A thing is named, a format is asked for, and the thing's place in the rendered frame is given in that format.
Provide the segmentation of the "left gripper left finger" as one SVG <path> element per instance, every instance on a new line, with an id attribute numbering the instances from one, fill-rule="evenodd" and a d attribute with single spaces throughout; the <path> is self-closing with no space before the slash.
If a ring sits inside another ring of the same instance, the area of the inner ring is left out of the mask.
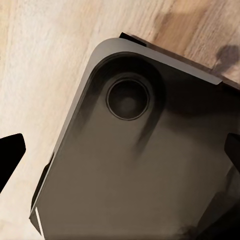
<path id="1" fill-rule="evenodd" d="M 0 138 L 0 193 L 26 152 L 22 133 Z"/>

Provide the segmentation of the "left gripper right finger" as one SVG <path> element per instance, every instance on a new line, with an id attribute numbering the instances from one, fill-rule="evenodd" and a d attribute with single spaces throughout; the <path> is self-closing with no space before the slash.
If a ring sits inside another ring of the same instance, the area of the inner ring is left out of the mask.
<path id="1" fill-rule="evenodd" d="M 225 145 L 224 145 L 224 151 L 240 173 L 240 135 L 239 134 L 229 133 L 227 135 Z"/>

